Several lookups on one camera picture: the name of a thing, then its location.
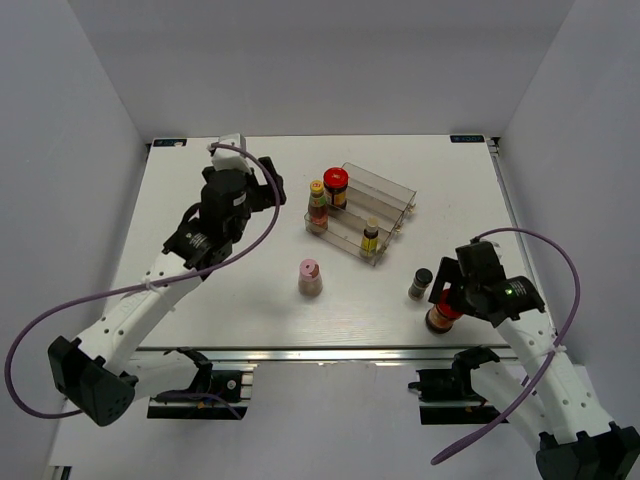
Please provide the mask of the red lid chili jar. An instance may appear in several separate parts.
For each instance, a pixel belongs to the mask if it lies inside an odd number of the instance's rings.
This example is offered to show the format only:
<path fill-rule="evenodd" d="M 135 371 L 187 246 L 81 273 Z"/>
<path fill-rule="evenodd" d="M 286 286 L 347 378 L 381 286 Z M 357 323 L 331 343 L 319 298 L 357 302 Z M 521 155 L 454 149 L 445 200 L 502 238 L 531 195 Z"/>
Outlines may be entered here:
<path fill-rule="evenodd" d="M 444 289 L 425 316 L 426 326 L 432 333 L 445 334 L 449 332 L 454 323 L 463 316 L 461 312 L 454 310 L 447 303 L 449 292 L 449 289 Z"/>

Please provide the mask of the small yellow label bottle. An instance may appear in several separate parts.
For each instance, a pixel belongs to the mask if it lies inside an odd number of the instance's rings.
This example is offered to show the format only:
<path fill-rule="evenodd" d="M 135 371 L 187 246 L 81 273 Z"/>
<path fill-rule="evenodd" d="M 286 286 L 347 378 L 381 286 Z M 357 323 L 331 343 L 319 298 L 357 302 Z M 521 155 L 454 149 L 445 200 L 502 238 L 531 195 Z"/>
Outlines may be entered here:
<path fill-rule="evenodd" d="M 379 220 L 371 216 L 366 220 L 360 245 L 360 254 L 365 258 L 374 257 L 377 253 L 379 239 Z"/>

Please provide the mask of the pink cap spice shaker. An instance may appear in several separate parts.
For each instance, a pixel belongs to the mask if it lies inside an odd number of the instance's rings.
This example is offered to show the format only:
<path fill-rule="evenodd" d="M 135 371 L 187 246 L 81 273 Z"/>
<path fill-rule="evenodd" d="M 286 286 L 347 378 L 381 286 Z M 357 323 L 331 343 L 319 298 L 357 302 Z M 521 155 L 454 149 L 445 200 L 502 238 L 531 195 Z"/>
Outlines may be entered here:
<path fill-rule="evenodd" d="M 316 297 L 323 289 L 320 266 L 314 259 L 305 259 L 299 265 L 298 291 L 306 297 Z"/>

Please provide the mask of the yellow cap sauce bottle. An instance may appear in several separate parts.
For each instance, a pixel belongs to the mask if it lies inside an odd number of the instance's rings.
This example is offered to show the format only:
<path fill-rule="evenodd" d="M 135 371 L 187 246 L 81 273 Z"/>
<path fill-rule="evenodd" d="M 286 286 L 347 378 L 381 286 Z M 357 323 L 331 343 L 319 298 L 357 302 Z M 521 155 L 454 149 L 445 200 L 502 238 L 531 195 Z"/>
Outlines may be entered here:
<path fill-rule="evenodd" d="M 311 228 L 314 232 L 321 232 L 327 229 L 329 218 L 328 205 L 324 184 L 320 180 L 313 180 L 310 183 L 308 215 Z"/>

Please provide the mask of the red lid dark sauce jar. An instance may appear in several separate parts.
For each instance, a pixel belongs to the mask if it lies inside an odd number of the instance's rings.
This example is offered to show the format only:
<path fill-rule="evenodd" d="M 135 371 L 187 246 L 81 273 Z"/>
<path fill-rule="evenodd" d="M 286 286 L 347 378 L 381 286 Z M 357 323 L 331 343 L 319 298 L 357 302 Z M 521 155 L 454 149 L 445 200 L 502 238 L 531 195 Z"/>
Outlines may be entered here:
<path fill-rule="evenodd" d="M 323 184 L 327 203 L 339 209 L 347 205 L 349 174 L 341 167 L 331 167 L 323 174 Z"/>

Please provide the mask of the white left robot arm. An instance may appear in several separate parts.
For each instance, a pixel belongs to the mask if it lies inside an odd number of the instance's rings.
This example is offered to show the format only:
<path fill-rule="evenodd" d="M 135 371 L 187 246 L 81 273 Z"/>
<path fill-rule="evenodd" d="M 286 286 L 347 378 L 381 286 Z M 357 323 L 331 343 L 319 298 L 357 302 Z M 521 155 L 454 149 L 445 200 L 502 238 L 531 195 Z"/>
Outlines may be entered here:
<path fill-rule="evenodd" d="M 185 296 L 229 264 L 251 216 L 277 211 L 286 201 L 272 160 L 250 154 L 243 135 L 221 136 L 207 150 L 211 164 L 202 172 L 199 201 L 184 213 L 137 289 L 76 338 L 58 337 L 49 346 L 56 388 L 101 427 L 145 397 L 220 399 L 210 360 L 193 348 L 170 349 L 149 363 L 133 356 Z"/>

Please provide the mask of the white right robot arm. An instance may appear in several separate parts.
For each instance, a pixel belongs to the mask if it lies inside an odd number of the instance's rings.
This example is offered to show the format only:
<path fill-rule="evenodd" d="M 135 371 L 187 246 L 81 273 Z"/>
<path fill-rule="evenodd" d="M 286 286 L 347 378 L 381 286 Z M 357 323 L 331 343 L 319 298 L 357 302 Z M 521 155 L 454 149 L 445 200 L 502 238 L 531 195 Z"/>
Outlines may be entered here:
<path fill-rule="evenodd" d="M 461 316 L 489 323 L 513 350 L 528 376 L 513 378 L 498 355 L 478 346 L 458 353 L 451 384 L 461 397 L 477 396 L 498 411 L 535 453 L 544 479 L 625 479 L 639 458 L 639 433 L 620 427 L 581 380 L 545 320 L 545 304 L 524 276 L 508 277 L 494 246 L 474 239 L 440 261 L 425 317 L 446 333 Z"/>

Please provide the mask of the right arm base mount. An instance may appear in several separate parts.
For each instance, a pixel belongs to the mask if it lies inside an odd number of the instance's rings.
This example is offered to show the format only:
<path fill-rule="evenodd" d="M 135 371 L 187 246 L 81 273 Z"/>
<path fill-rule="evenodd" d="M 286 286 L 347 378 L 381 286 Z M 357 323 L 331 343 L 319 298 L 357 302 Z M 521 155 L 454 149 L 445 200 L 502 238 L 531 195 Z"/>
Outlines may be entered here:
<path fill-rule="evenodd" d="M 408 390 L 418 397 L 420 424 L 423 426 L 484 425 L 498 417 L 499 411 L 472 388 L 470 363 L 456 365 L 456 357 L 517 365 L 509 347 L 490 345 L 492 353 L 478 347 L 410 348 L 403 361 L 416 371 Z"/>

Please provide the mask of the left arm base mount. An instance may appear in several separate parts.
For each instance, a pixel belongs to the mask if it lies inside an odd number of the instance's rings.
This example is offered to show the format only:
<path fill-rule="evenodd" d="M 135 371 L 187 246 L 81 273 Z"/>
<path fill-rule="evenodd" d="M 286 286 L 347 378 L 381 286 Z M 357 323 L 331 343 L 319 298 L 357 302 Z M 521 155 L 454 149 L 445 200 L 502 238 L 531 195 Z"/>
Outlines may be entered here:
<path fill-rule="evenodd" d="M 253 370 L 228 369 L 191 348 L 174 349 L 197 368 L 186 389 L 170 390 L 149 400 L 147 418 L 156 420 L 241 421 L 252 396 Z"/>

